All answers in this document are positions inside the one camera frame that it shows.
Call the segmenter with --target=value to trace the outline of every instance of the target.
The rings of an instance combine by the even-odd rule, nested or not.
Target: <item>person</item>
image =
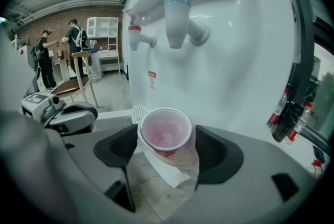
[[[68,43],[69,44],[69,63],[71,65],[72,70],[76,73],[75,71],[75,66],[74,66],[74,59],[72,57],[72,53],[80,52],[81,47],[78,47],[76,45],[76,38],[78,36],[78,33],[80,30],[82,30],[82,27],[78,26],[78,21],[77,19],[72,19],[68,25],[71,26],[65,37],[62,39],[62,42],[64,44]],[[80,77],[86,77],[86,75],[83,73],[84,69],[82,67],[82,58],[78,58],[78,65],[79,65],[79,73]]]
[[[52,62],[49,57],[48,48],[58,43],[58,40],[48,43],[47,38],[49,34],[49,31],[43,30],[42,36],[38,41],[38,48],[41,52],[41,58],[39,59],[39,63],[41,67],[43,84],[45,85],[47,91],[51,91],[56,87],[56,83],[53,80]]]

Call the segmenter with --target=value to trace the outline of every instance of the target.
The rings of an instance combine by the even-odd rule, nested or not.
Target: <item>window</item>
[[[307,127],[329,141],[334,131],[334,56],[317,43],[308,96],[313,107]]]

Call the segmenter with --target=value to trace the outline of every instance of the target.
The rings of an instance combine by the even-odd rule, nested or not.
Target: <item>black pants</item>
[[[76,73],[75,66],[74,66],[74,59],[72,58],[72,56],[69,58],[69,63],[74,73]],[[83,73],[84,69],[82,69],[82,58],[81,57],[78,58],[78,65],[79,65],[80,77],[86,77],[85,74]]]
[[[56,86],[55,81],[53,80],[53,71],[52,71],[52,63],[51,59],[40,59],[40,66],[41,66],[41,72],[42,72],[42,79],[43,84],[45,87],[48,88],[54,88]]]

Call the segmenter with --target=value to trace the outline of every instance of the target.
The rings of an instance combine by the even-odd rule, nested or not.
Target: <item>white faucet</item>
[[[194,45],[203,45],[210,36],[210,28],[206,24],[189,19],[191,6],[191,0],[164,0],[166,34],[173,49],[182,47],[187,33]]]
[[[133,8],[124,9],[123,12],[128,14],[131,18],[130,25],[128,27],[128,37],[131,50],[136,51],[140,42],[149,44],[152,49],[156,45],[157,37],[154,34],[150,36],[141,34],[141,26],[134,24],[137,14]]]

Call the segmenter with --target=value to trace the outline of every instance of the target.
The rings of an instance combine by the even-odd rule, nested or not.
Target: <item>warning label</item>
[[[155,78],[157,78],[157,74],[155,72],[148,71],[148,76],[150,78],[150,88],[156,89],[154,83],[155,83]]]

